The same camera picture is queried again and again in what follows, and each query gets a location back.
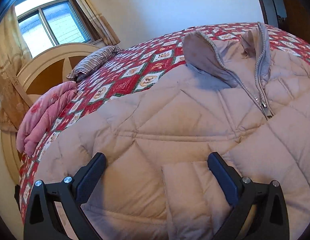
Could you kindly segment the black clothes beside bed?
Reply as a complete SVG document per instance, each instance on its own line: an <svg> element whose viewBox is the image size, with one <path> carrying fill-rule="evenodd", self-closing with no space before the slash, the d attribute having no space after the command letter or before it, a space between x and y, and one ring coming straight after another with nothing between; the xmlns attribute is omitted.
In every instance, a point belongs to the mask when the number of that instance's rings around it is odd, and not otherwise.
<svg viewBox="0 0 310 240"><path fill-rule="evenodd" d="M18 209L20 211L19 193L20 193L20 186L15 185L14 199L15 199L17 206L18 206Z"/></svg>

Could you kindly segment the pink folded floral quilt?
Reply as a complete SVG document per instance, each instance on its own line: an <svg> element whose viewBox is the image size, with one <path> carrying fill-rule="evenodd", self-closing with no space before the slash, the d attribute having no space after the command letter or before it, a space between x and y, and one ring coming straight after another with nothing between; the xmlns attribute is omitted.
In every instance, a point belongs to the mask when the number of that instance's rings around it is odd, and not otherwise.
<svg viewBox="0 0 310 240"><path fill-rule="evenodd" d="M20 153L31 157L45 132L56 121L77 93L74 81L61 83L37 99L20 124L16 146Z"/></svg>

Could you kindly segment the cream and wood headboard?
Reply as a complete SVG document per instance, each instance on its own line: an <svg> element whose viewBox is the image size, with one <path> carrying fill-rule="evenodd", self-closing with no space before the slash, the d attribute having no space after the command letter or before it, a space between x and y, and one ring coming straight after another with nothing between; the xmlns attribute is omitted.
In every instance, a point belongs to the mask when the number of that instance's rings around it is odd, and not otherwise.
<svg viewBox="0 0 310 240"><path fill-rule="evenodd" d="M68 81L67 75L84 57L99 48L88 43L65 43L33 58L17 75L29 103L34 103L50 88ZM16 133L1 132L3 155L9 174L19 184L21 153L16 149Z"/></svg>

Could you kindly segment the striped pillow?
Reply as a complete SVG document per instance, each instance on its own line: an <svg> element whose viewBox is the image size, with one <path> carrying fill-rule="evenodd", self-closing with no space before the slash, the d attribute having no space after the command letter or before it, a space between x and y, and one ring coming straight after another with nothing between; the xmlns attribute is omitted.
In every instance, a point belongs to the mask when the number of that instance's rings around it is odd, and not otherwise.
<svg viewBox="0 0 310 240"><path fill-rule="evenodd" d="M97 51L82 59L67 75L67 79L80 82L81 80L93 74L108 60L112 59L121 51L122 49L119 46L106 46L98 49Z"/></svg>

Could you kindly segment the brown wooden door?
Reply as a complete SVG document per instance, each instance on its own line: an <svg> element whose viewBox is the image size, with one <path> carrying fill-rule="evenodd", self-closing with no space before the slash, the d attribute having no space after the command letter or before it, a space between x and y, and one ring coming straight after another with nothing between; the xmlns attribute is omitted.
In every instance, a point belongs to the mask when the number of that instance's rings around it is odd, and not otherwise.
<svg viewBox="0 0 310 240"><path fill-rule="evenodd" d="M286 9L287 32L310 44L310 15L299 0L283 0Z"/></svg>

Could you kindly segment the window with metal frame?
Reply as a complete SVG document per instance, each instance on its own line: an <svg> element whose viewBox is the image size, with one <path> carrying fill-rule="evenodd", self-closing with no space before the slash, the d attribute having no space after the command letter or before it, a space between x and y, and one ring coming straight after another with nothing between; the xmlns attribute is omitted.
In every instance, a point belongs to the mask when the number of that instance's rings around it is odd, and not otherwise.
<svg viewBox="0 0 310 240"><path fill-rule="evenodd" d="M15 12L32 57L61 44L100 39L75 0L16 0Z"/></svg>

